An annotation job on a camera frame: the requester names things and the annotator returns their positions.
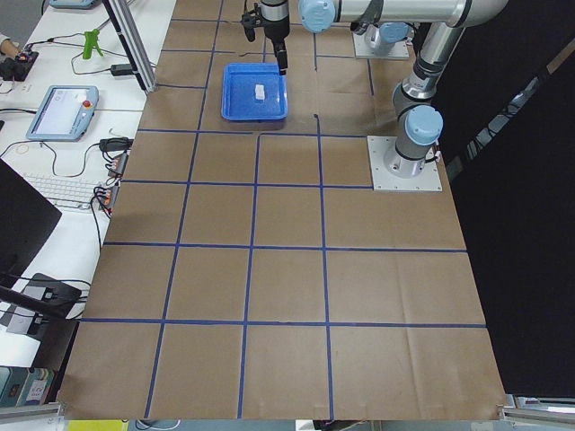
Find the blue plastic tray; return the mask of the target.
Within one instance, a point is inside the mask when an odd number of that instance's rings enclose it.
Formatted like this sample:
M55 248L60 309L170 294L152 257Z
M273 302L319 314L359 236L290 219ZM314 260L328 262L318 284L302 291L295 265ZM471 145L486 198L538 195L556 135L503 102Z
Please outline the blue plastic tray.
M265 100L255 99L263 84ZM224 67L221 115L231 121L275 121L288 115L287 78L273 63L230 63Z

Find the black power adapter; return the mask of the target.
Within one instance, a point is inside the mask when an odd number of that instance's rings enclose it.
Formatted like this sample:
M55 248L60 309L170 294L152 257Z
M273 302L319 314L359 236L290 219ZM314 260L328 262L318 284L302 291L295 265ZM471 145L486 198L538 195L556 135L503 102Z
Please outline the black power adapter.
M132 75L133 69L130 64L115 64L111 65L110 72L112 76L125 76Z

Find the green plastic clamp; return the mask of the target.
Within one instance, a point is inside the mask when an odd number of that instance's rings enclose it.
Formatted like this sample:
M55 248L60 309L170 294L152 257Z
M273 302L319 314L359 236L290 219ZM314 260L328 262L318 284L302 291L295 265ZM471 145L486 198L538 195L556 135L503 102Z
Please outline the green plastic clamp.
M94 51L96 51L100 57L103 56L102 49L99 46L99 34L100 31L98 29L84 32L83 60L91 59Z

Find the blue teach pendant tablet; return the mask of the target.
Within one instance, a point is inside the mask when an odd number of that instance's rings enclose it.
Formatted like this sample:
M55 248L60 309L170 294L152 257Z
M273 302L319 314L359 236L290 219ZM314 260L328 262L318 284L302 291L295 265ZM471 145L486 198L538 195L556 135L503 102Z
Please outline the blue teach pendant tablet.
M99 101L92 85L51 85L26 133L35 141L74 142L87 130Z

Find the brown paper table mat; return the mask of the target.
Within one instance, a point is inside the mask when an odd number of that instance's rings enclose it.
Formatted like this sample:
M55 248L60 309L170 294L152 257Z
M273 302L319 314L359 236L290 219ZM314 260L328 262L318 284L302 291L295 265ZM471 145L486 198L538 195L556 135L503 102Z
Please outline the brown paper table mat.
M278 123L221 115L269 62L240 1L179 1L58 398L72 419L489 420L504 401L454 202L382 192L406 63L288 41Z

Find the white keyboard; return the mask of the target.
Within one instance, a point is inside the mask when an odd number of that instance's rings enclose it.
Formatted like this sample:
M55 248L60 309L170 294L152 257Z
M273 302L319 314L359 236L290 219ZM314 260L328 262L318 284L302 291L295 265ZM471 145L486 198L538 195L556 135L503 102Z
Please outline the white keyboard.
M100 182L24 173L22 177L55 207L70 211L89 211L95 192L105 188Z

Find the black electronics board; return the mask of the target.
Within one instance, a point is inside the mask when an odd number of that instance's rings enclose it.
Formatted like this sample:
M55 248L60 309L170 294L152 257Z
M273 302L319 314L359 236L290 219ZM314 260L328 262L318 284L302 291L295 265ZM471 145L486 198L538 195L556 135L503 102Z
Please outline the black electronics board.
M29 53L28 59L25 61L7 58L1 64L1 78L4 81L25 81L39 54L40 53L37 51L32 51Z

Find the black monitor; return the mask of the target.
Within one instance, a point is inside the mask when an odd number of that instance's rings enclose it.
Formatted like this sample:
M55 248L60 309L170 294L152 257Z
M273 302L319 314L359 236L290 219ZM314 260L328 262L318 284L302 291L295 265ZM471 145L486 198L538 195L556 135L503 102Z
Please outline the black monitor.
M1 286L11 288L55 230L62 213L1 161Z

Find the black monitor stand base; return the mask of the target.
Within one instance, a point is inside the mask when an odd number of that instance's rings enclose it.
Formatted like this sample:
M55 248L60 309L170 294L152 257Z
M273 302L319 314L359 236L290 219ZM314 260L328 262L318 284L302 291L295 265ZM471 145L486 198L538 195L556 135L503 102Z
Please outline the black monitor stand base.
M82 296L79 288L42 273L34 274L22 293L43 303L42 309L34 309L37 314L64 319Z

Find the aluminium frame post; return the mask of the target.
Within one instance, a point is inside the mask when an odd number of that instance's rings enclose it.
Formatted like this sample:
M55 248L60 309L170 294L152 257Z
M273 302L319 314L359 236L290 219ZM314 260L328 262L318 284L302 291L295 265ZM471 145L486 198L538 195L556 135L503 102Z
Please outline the aluminium frame post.
M124 0L103 0L102 3L124 48L140 88L146 94L154 92L157 87L155 72L128 3Z

